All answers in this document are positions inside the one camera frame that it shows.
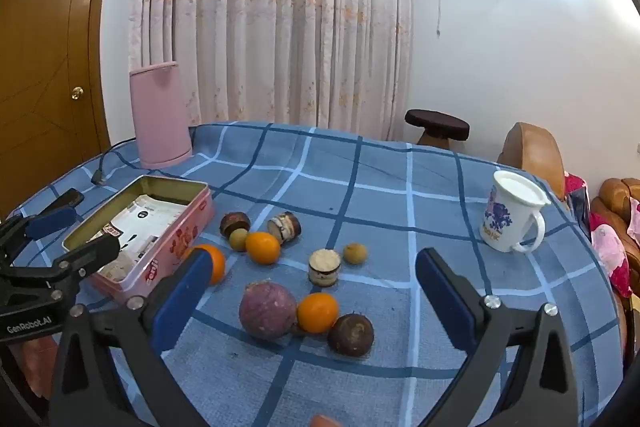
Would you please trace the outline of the pink floral cloth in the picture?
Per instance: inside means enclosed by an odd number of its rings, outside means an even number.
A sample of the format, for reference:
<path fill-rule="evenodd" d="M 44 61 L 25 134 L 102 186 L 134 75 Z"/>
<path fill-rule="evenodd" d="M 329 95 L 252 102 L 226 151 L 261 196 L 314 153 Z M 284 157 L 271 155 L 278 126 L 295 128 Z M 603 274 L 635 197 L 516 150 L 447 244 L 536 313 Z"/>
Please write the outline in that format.
<path fill-rule="evenodd" d="M 585 180 L 565 173 L 566 202 L 570 211 L 588 236 L 593 249 L 596 251 L 600 265 L 610 280 L 614 291 L 620 297 L 629 299 L 634 292 L 630 288 L 630 271 L 626 251 L 616 232 L 608 225 L 604 218 L 591 210 L 591 200 Z M 627 233 L 639 245 L 639 201 L 633 199 L 631 205 L 631 220 Z"/>

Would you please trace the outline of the printed paper in tin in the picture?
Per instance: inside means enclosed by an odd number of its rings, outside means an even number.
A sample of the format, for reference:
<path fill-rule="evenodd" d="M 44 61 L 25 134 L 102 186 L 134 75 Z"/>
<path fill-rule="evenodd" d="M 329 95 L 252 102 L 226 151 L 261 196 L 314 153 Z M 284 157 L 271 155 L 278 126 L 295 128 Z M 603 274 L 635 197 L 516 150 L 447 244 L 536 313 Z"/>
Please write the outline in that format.
<path fill-rule="evenodd" d="M 110 234 L 119 241 L 119 254 L 114 261 L 100 269 L 102 277 L 122 283 L 184 210 L 186 205 L 166 202 L 148 194 L 140 195 L 130 202 L 92 236 L 92 239 L 96 239 Z"/>

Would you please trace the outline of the brown leather chair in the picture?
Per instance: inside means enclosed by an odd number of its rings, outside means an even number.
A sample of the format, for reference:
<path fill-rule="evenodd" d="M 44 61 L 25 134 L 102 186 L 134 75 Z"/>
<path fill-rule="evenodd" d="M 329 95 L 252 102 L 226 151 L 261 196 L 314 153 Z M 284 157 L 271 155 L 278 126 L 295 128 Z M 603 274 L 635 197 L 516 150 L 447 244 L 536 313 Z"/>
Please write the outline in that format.
<path fill-rule="evenodd" d="M 553 194 L 565 199 L 565 170 L 554 136 L 527 122 L 517 122 L 504 140 L 498 163 L 515 167 L 547 182 Z"/>

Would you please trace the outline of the brown leather sofa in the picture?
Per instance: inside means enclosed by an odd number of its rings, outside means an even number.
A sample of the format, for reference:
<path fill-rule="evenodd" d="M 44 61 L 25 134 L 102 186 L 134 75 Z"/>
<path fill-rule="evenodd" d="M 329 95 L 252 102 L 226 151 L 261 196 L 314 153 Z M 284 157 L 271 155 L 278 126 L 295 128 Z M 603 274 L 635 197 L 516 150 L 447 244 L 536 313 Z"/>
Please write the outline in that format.
<path fill-rule="evenodd" d="M 606 179 L 599 194 L 591 201 L 591 210 L 602 216 L 622 241 L 630 271 L 630 288 L 639 294 L 639 245 L 628 235 L 632 200 L 639 200 L 639 180 L 636 178 Z"/>

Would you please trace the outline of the brass door knob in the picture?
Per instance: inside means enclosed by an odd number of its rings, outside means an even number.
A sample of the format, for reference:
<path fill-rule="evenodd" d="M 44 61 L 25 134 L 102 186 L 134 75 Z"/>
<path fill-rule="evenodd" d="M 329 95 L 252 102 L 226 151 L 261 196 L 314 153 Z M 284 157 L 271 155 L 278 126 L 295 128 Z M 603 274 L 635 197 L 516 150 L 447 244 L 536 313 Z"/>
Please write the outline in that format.
<path fill-rule="evenodd" d="M 81 87 L 77 86 L 75 87 L 72 92 L 70 92 L 70 97 L 74 100 L 74 101 L 78 101 L 82 98 L 82 96 L 84 95 L 84 89 L 82 89 Z"/>

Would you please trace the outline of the dark passion fruit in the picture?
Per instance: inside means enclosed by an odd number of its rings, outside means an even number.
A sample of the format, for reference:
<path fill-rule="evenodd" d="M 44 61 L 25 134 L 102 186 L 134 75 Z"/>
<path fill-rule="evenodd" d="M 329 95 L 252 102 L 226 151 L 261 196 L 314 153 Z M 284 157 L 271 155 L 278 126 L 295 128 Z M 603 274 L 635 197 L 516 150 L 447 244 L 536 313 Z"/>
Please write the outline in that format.
<path fill-rule="evenodd" d="M 329 347 L 339 355 L 360 358 L 367 355 L 374 341 L 371 321 L 362 314 L 342 315 L 326 337 Z"/>

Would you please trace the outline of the pink floral curtain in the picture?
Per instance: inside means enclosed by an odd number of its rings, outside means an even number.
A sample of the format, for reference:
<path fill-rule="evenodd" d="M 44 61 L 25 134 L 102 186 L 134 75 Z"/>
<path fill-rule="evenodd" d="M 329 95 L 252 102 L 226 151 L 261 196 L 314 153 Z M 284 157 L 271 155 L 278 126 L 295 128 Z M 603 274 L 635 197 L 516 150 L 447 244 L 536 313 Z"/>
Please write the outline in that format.
<path fill-rule="evenodd" d="M 260 120 L 393 140 L 411 0 L 132 0 L 129 64 L 174 62 L 193 124 Z"/>

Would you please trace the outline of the pink metal tin box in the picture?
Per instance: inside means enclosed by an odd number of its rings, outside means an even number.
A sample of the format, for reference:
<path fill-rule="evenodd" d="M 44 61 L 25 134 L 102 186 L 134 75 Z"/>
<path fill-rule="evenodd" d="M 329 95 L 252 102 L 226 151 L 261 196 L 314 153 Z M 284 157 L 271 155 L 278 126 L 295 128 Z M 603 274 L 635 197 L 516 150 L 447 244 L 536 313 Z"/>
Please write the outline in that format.
<path fill-rule="evenodd" d="M 71 251 L 104 234 L 116 237 L 116 259 L 89 281 L 124 303 L 135 295 L 149 296 L 161 279 L 174 273 L 213 217 L 206 183 L 139 176 L 82 221 L 62 246 Z"/>

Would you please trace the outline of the wooden door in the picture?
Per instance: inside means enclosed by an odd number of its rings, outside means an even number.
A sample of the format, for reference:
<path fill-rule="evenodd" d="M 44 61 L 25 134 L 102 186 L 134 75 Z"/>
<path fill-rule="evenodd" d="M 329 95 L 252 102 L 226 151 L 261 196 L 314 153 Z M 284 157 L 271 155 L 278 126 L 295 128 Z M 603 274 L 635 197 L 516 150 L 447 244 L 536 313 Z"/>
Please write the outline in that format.
<path fill-rule="evenodd" d="M 102 0 L 1 0 L 3 216 L 110 144 L 101 12 Z"/>

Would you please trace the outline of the small yellow-green longan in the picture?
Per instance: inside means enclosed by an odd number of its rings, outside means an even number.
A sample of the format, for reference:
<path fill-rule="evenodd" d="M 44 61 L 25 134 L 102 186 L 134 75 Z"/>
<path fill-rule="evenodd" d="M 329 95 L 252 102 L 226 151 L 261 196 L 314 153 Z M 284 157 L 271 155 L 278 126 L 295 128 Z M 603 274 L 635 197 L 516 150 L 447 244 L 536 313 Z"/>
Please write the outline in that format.
<path fill-rule="evenodd" d="M 246 239 L 248 236 L 247 229 L 238 228 L 229 234 L 228 243 L 230 247 L 237 251 L 238 253 L 242 253 L 246 251 Z"/>

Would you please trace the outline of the white printed enamel mug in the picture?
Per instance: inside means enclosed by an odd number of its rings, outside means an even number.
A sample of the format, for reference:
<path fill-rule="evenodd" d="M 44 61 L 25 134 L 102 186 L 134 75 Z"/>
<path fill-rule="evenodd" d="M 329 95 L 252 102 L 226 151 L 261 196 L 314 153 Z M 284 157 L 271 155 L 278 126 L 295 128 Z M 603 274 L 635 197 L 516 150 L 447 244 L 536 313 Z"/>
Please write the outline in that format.
<path fill-rule="evenodd" d="M 500 253 L 536 251 L 546 234 L 541 211 L 551 200 L 540 186 L 515 172 L 498 169 L 492 179 L 480 236 Z"/>

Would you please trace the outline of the small brown longan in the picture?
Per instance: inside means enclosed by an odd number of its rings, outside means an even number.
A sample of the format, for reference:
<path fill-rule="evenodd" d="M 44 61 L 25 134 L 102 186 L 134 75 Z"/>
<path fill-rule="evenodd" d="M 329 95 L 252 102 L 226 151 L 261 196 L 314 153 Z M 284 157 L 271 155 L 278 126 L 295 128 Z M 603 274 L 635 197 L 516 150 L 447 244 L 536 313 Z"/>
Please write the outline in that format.
<path fill-rule="evenodd" d="M 368 248 L 359 243 L 350 243 L 343 248 L 343 259 L 350 265 L 362 265 L 367 260 Z"/>

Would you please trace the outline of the blue plaid tablecloth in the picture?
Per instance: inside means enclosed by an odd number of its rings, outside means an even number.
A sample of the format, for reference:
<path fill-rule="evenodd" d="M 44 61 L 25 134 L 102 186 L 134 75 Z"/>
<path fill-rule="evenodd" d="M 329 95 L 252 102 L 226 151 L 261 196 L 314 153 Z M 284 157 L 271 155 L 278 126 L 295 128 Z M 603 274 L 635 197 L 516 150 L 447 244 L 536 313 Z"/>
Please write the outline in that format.
<path fill-rule="evenodd" d="M 206 291 L 167 363 L 213 426 L 303 426 L 327 413 L 345 426 L 414 426 L 442 395 L 464 355 L 452 347 L 414 276 L 432 247 L 483 294 L 514 308 L 554 303 L 578 387 L 578 421 L 591 424 L 623 378 L 620 328 L 608 279 L 585 233 L 560 202 L 542 212 L 547 232 L 530 254 L 501 254 L 480 238 L 495 166 L 405 143 L 284 124 L 208 124 L 193 155 L 169 176 L 210 187 L 217 216 L 242 211 L 254 229 L 282 211 L 302 225 L 275 265 L 228 251 L 224 279 Z M 343 265 L 331 294 L 344 313 L 371 320 L 361 360 L 322 341 L 251 340 L 241 294 L 269 279 L 295 297 L 311 290 L 307 260 L 318 248 L 367 247 Z"/>

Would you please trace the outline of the purple round fruit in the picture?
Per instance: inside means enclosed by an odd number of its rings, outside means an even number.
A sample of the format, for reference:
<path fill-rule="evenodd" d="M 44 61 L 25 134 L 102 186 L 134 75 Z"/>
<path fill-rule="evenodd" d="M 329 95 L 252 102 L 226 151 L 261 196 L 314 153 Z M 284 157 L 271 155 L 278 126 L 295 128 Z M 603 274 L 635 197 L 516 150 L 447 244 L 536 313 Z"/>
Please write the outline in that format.
<path fill-rule="evenodd" d="M 245 332 L 262 339 L 277 339 L 290 332 L 296 320 L 296 300 L 282 285 L 271 281 L 249 283 L 239 306 Z"/>

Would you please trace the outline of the dark round stool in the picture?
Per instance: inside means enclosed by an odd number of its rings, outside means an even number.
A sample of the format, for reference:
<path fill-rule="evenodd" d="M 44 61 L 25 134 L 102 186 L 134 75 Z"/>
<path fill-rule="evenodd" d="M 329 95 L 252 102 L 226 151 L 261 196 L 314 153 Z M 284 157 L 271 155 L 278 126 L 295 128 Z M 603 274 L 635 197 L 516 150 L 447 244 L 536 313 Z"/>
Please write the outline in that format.
<path fill-rule="evenodd" d="M 409 109 L 405 122 L 421 128 L 419 145 L 450 149 L 450 142 L 465 142 L 469 139 L 470 125 L 457 117 L 426 109 Z"/>

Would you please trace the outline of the pink electric kettle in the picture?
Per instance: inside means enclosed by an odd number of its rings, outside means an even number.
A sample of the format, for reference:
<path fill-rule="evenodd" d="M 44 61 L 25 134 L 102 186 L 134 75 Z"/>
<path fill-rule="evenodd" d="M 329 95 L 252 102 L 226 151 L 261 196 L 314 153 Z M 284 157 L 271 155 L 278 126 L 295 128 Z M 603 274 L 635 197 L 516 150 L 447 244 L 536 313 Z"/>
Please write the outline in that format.
<path fill-rule="evenodd" d="M 135 69 L 129 74 L 129 86 L 142 167 L 162 169 L 190 158 L 189 118 L 178 64 Z"/>

